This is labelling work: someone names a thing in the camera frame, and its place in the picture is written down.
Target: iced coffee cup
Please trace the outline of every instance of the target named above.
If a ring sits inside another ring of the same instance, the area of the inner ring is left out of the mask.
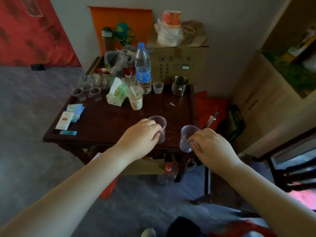
[[[138,111],[143,107],[143,94],[144,90],[140,86],[131,86],[126,90],[133,110]]]

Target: table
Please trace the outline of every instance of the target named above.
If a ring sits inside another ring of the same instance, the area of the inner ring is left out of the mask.
[[[167,120],[166,139],[164,143],[157,144],[149,155],[156,158],[161,153],[182,154],[179,174],[176,181],[181,181],[187,160],[194,156],[184,153],[179,148],[180,130],[184,125],[196,125],[195,96],[193,86],[187,86],[183,97],[172,95],[171,85],[165,85],[162,94],[151,93],[143,96],[143,107],[139,111],[131,108],[128,98],[121,107],[110,105],[106,101],[108,90],[102,90],[102,100],[95,101],[87,98],[81,102],[85,109],[76,123],[71,123],[68,130],[77,131],[76,135],[61,135],[60,130],[55,130],[56,124],[68,104],[78,103],[73,96],[69,97],[64,107],[60,110],[53,123],[43,137],[46,143],[56,143],[62,149],[71,152],[84,164],[92,159],[83,149],[94,149],[104,152],[112,147],[132,125],[141,119],[160,115]]]

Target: blue bottle cap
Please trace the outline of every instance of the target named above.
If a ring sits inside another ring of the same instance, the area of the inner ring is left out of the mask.
[[[143,42],[138,43],[138,49],[145,50],[145,44]]]

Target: stainless steel mug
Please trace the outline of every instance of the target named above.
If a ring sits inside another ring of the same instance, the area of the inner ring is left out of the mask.
[[[183,96],[189,80],[184,76],[175,76],[172,78],[172,94],[175,96]]]

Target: forearm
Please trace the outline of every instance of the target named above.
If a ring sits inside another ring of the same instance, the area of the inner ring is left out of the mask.
[[[0,229],[3,236],[70,236],[101,192],[129,162],[108,149]]]
[[[224,179],[282,236],[315,236],[316,214],[242,164]]]

